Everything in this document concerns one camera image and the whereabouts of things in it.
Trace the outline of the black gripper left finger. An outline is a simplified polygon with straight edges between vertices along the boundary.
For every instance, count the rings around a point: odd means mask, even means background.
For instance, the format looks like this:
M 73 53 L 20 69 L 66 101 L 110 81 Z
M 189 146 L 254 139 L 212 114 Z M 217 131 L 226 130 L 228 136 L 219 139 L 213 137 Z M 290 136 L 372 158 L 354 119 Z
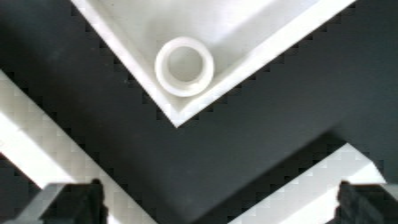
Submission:
M 54 183 L 34 197 L 18 217 L 18 224 L 109 224 L 103 184 Z

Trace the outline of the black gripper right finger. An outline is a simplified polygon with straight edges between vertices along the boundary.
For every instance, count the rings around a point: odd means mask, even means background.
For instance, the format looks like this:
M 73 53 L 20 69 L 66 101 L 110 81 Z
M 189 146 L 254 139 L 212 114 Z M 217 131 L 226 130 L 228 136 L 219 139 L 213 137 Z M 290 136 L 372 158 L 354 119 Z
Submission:
M 398 184 L 340 184 L 332 224 L 398 224 Z

